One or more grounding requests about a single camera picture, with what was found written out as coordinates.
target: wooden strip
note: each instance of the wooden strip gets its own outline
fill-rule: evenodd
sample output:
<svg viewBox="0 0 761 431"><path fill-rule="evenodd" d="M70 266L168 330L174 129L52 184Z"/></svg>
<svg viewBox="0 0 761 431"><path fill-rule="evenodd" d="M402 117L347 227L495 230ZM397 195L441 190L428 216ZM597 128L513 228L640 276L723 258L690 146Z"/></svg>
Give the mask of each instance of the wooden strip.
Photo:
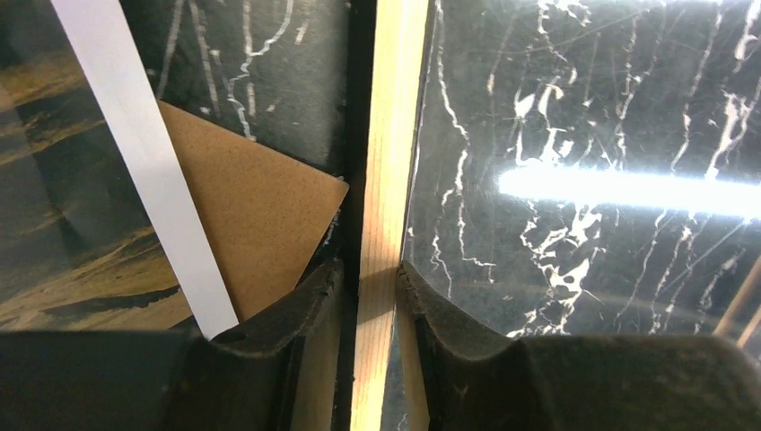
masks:
<svg viewBox="0 0 761 431"><path fill-rule="evenodd" d="M761 281L761 257L756 260L756 263L753 265L753 268L750 269L748 276L745 277L742 285L740 285L730 306L727 307L727 311L722 316L722 319L719 320L716 329L713 330L714 335L723 335L725 337L730 335L731 327L737 324L736 320L740 309L746 305L748 298L756 291L759 281Z"/></svg>
<svg viewBox="0 0 761 431"><path fill-rule="evenodd" d="M378 0L351 429L381 428L427 0Z"/></svg>

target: cardboard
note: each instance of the cardboard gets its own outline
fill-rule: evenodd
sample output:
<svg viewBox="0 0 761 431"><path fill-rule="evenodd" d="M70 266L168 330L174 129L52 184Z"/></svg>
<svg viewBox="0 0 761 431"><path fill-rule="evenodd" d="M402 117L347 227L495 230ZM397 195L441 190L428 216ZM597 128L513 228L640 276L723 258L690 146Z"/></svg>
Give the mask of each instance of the cardboard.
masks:
<svg viewBox="0 0 761 431"><path fill-rule="evenodd" d="M241 321L293 290L348 186L159 102Z"/></svg>

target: white vein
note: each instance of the white vein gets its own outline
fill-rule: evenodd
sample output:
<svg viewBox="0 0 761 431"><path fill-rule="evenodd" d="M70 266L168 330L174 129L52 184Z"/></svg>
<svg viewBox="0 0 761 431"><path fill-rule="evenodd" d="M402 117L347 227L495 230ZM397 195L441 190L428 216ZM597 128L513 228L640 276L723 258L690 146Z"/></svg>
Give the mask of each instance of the white vein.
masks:
<svg viewBox="0 0 761 431"><path fill-rule="evenodd" d="M280 40L280 38L283 36L285 30L288 28L288 25L291 23L291 16L293 14L293 1L294 0L287 0L287 3L285 4L285 16L283 21L280 23L277 31L271 38L265 40L262 44L262 47L256 51L254 50L254 41L253 37L251 36L251 0L245 0L243 2L242 19L243 37L245 42L243 52L246 54L246 60L241 63L241 74L233 77L227 85L227 101L230 102L238 112L238 120L241 122L241 126L243 127L244 136L252 141L256 140L256 137L251 134L251 125L246 119L246 107L243 106L243 104L235 98L235 83L241 79L250 78L251 73L249 71L249 67L251 66L254 58L263 56L269 52L270 47L278 40Z"/></svg>
<svg viewBox="0 0 761 431"><path fill-rule="evenodd" d="M462 194L463 191L463 183L462 183L462 176L465 171L465 161L468 159L468 150L470 149L470 135L468 134L468 131L459 123L459 120L457 119L457 113L454 111L454 109L451 107L450 97L447 93L447 84L444 80L444 61L443 61L443 54L444 54L444 11L442 8L442 0L436 0L436 20L441 25L441 28L439 30L439 47L436 53L436 72L439 80L439 86L442 89L442 99L444 102L444 109L446 109L447 113L449 114L451 118L451 125L453 128L455 128L459 135L462 137L462 139L465 141L465 146L462 148L462 151L460 152L459 159L457 161L457 174L454 178L454 187L452 189L449 189L444 192L442 197L442 211L444 210L444 206L447 204L447 199L449 196L454 193L459 198L459 207L458 207L458 221L457 221L457 227L458 227L458 240L459 240L459 251L462 260L471 262L475 265L478 265L479 267L488 268L488 277L489 281L491 283L494 282L494 280L491 277L492 274L492 268L494 267L494 263L492 262L482 262L478 258L475 257L469 257L465 251L465 197Z"/></svg>
<svg viewBox="0 0 761 431"><path fill-rule="evenodd" d="M697 305L697 312L700 314L700 320L695 324L695 330L694 334L697 334L700 332L700 329L703 327L703 324L705 323L705 314L708 312L709 309L713 306L713 299L711 297L711 293L713 292L713 288L716 286L716 282L719 281L719 278L721 278L727 271L730 271L737 267L737 262L740 258L745 254L746 249L742 249L735 253L733 256L731 256L729 259L725 260L724 263L722 263L719 266L719 270L713 273L713 278L711 278L711 281L708 283L708 285L705 287L705 290L703 291L703 294L700 295L700 300L698 300Z"/></svg>
<svg viewBox="0 0 761 431"><path fill-rule="evenodd" d="M174 49L177 47L177 37L179 35L179 25L182 23L183 5L185 5L185 0L175 0L174 2L174 10L171 15L169 36L167 36L167 46L164 50L162 75L159 77L159 85L156 87L156 99L163 97L167 80L169 79L171 59L174 57Z"/></svg>
<svg viewBox="0 0 761 431"><path fill-rule="evenodd" d="M742 36L739 38L739 42L735 47L735 59L738 61L735 66L735 73L739 72L742 65L745 64L745 61L747 60L745 51L748 48L748 43L758 40L758 36L750 34L750 29L753 27L753 24L758 19L760 13L761 0L753 0L745 14L745 27L742 29Z"/></svg>
<svg viewBox="0 0 761 431"><path fill-rule="evenodd" d="M703 71L705 69L705 63L708 61L708 57L711 55L711 50L713 48L713 42L716 40L716 34L719 32L719 26L722 25L722 15L720 13L716 14L716 19L713 22L713 28L711 29L711 33L708 36L708 43L705 45L705 49L703 51L703 56L700 58L700 63L697 65L697 72L695 73L695 78L692 82L692 87L690 87L689 92L687 92L687 101L685 102L685 106L682 109L682 123L684 125L684 141L682 142L682 146L679 148L679 151L677 151L677 155L674 157L674 160L671 161L671 171L674 171L674 168L677 166L677 163L679 163L679 160L681 160L682 156L685 155L687 152L687 147L689 146L689 127L690 123L692 122L692 119L689 117L689 107L690 102L692 101L692 98L695 97L695 92L697 91L698 85L700 85L700 80L703 78Z"/></svg>
<svg viewBox="0 0 761 431"><path fill-rule="evenodd" d="M193 25L196 28L196 36L198 38L198 47L201 50L201 62L204 65L204 77L206 78L206 84L209 88L209 97L212 100L214 106L214 112L219 117L221 112L219 111L219 100L216 95L216 84L214 83L214 76L212 75L212 65L209 62L209 47L206 45L206 26L203 22L206 21L204 11L199 11L195 0L190 0L190 15L193 17Z"/></svg>

